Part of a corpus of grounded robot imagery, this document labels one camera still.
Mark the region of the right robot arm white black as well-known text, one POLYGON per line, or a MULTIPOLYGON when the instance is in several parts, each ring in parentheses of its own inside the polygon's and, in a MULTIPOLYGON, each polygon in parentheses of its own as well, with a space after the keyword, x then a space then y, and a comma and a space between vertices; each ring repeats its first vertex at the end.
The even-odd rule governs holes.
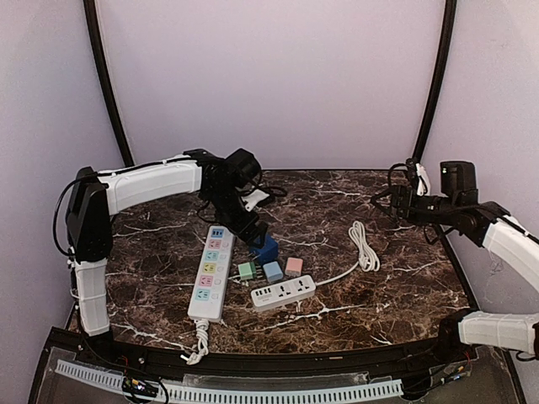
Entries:
MULTIPOLYGON (((409 186, 391 185, 371 197, 387 215, 417 226, 447 226, 476 246, 506 262, 538 289, 538 238, 495 202, 478 202, 472 186, 443 188, 443 195, 419 196, 409 186)), ((538 315, 496 314, 467 308, 440 322, 434 348, 439 360, 460 353, 466 345, 487 345, 529 354, 538 359, 538 315)))

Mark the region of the blue cube socket adapter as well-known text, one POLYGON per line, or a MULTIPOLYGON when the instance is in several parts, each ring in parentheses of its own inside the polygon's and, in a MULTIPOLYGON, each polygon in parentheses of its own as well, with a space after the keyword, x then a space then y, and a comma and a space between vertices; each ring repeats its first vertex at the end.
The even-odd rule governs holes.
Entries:
POLYGON ((278 243, 270 234, 265 235, 262 247, 249 247, 248 250, 259 265, 274 262, 279 255, 278 243))

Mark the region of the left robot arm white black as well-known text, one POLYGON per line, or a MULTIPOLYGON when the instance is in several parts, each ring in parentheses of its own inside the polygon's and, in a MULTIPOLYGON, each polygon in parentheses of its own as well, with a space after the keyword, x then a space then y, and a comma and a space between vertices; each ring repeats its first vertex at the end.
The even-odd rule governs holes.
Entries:
POLYGON ((133 206, 176 194, 197 193, 213 205, 216 223, 250 247, 262 247, 268 226, 243 189, 258 186, 261 166, 242 148, 228 157, 204 149, 137 167, 79 170, 62 191, 68 197, 65 223, 72 280, 75 282, 83 331, 95 337, 109 331, 105 272, 113 247, 112 218, 133 206))

